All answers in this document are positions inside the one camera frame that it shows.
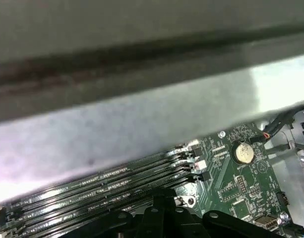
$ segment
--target connector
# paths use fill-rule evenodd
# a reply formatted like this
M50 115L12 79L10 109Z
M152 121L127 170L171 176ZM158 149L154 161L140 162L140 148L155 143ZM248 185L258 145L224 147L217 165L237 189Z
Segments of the connector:
M253 223L261 228L264 228L266 230L272 230L278 226L277 219L275 217L271 216L260 216L256 218Z

